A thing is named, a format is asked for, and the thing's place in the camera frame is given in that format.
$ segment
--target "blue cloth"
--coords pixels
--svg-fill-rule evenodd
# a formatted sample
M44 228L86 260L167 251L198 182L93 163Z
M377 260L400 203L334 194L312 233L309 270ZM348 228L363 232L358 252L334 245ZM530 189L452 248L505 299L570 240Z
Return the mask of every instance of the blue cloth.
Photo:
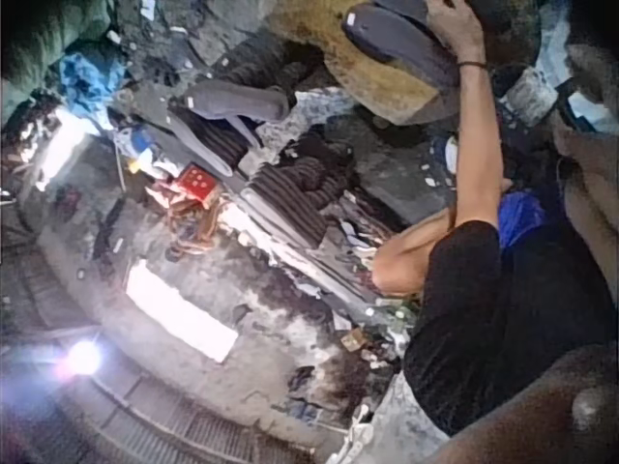
M71 113L97 120L120 87L125 66L118 52L88 43L60 60L61 93Z
M505 249L536 227L547 223L540 201L529 191L504 195L499 205L499 245Z

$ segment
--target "black shirt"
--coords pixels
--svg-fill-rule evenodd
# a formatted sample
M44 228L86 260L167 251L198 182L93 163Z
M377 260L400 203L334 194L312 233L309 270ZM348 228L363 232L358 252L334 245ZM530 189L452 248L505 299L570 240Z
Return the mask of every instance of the black shirt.
M501 255L496 229L471 221L430 255L404 375L429 418L454 435L567 352L616 339L602 273L567 222L534 229Z

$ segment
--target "hand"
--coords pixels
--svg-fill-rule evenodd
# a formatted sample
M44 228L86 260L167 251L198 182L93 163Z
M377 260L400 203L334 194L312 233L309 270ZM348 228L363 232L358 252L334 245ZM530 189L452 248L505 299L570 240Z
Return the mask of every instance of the hand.
M460 62L485 63L482 24L464 0L452 1L453 8L445 0L426 0L429 28L452 48Z

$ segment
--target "black wristband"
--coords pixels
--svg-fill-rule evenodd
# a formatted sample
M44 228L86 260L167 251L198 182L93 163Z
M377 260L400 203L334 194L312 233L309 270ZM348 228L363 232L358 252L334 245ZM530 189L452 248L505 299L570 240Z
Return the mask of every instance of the black wristband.
M487 64L486 63L480 63L478 61L461 61L460 63L457 64L457 66L459 68L461 68L463 66L475 66L477 68L482 68L483 70L487 70Z

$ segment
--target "red box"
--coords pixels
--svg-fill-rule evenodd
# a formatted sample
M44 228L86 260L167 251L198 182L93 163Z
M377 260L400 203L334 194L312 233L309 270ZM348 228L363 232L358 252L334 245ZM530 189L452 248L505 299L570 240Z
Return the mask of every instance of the red box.
M196 200L204 202L218 181L201 167L190 163L176 179L176 185Z

